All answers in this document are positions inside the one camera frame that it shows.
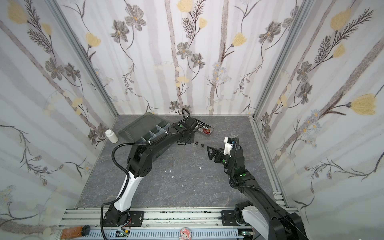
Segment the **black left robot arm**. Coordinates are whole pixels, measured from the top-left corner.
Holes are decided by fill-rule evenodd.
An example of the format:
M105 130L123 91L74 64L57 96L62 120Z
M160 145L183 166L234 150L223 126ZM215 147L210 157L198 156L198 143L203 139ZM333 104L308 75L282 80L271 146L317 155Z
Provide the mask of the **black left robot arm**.
M111 154L113 163L122 170L126 178L117 198L101 206L100 228L106 226L123 227L131 220L130 209L136 190L153 168L154 159L160 152L173 144L185 146L194 142L199 125L191 117L190 111L182 108L183 119L160 131L156 137L143 143L123 143L116 146ZM122 167L115 158L115 153L122 147L131 146L127 166Z

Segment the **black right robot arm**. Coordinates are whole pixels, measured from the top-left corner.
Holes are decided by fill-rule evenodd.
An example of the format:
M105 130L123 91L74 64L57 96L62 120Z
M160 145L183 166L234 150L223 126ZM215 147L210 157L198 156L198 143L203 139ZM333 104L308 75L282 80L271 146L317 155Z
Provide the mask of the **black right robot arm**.
M225 138L224 143L224 148L207 147L207 152L224 166L230 187L248 198L235 207L237 223L252 226L265 240L307 240L302 218L278 205L248 171L239 138Z

